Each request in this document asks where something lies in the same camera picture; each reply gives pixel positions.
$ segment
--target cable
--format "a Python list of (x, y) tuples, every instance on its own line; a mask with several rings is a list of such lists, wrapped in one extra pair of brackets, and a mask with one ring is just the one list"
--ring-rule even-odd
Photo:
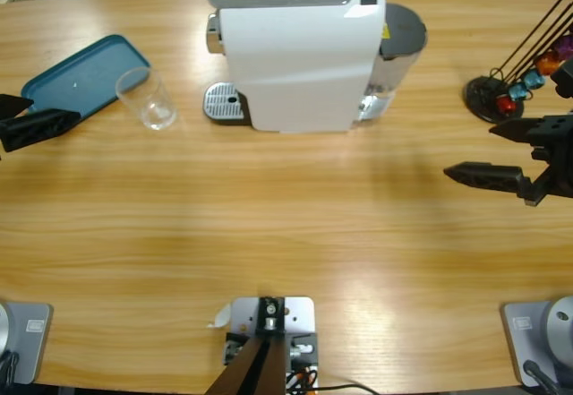
[(549, 395), (560, 395), (560, 387), (546, 373), (541, 371), (541, 368), (536, 362), (526, 360), (523, 363), (523, 369), (546, 393)]
[(289, 382), (291, 382), (294, 377), (296, 377), (296, 380), (286, 389), (286, 393), (293, 395), (304, 395), (307, 392), (340, 391), (342, 389), (357, 388), (357, 389), (362, 389), (363, 391), (366, 392), (370, 392), (372, 395), (380, 395), (374, 389), (371, 389), (368, 386), (364, 386), (363, 384), (360, 383), (347, 383), (347, 384), (339, 384), (336, 386), (313, 387), (312, 385), (318, 379), (318, 371), (317, 370), (309, 371), (308, 368), (305, 368), (304, 370), (294, 372), (288, 375), (288, 377), (286, 378), (286, 383), (288, 384)]
[[(362, 389), (363, 391), (370, 392), (372, 395), (380, 395), (374, 389), (370, 389), (368, 386), (364, 386), (363, 384), (359, 383), (349, 383), (349, 384), (339, 384), (338, 386), (319, 386), (318, 388), (304, 388), (308, 392), (316, 392), (316, 391), (340, 391), (341, 389), (349, 389), (349, 388), (357, 388)], [(286, 393), (295, 393), (299, 392), (300, 389), (292, 389), (286, 391)]]

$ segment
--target teal tray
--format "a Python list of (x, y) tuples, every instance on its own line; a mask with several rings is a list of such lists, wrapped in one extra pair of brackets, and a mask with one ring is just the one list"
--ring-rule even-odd
[(125, 37), (109, 35), (31, 79), (21, 95), (34, 100), (29, 113), (59, 108), (83, 120), (115, 101), (117, 79), (140, 66), (150, 63)]

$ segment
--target clear glass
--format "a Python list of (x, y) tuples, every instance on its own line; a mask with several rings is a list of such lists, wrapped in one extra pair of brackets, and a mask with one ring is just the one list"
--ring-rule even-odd
[(150, 129), (165, 129), (177, 118), (159, 73), (151, 68), (133, 68), (122, 75), (115, 84), (115, 94)]

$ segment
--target white coffee machine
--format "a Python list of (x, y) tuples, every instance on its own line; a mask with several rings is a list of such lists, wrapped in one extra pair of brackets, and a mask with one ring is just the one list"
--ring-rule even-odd
[(381, 47), (385, 0), (209, 1), (217, 9), (209, 51), (225, 54), (233, 80), (208, 90), (209, 117), (289, 133), (352, 126)]

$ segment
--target orange capsule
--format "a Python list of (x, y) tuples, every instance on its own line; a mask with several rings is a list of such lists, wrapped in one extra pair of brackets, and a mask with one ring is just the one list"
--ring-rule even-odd
[(535, 66), (541, 75), (552, 75), (559, 69), (559, 55), (553, 50), (543, 53), (535, 60)]

